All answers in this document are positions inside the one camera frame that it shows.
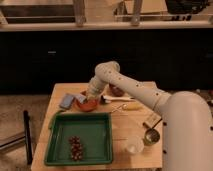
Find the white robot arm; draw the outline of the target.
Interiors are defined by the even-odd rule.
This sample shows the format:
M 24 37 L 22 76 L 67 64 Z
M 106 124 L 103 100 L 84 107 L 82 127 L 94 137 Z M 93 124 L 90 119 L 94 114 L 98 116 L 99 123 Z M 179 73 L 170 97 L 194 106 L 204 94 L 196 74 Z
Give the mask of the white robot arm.
M 162 171 L 213 171 L 213 115 L 200 95 L 147 87 L 121 74 L 116 61 L 98 64 L 94 73 L 86 90 L 89 99 L 113 84 L 161 116 Z

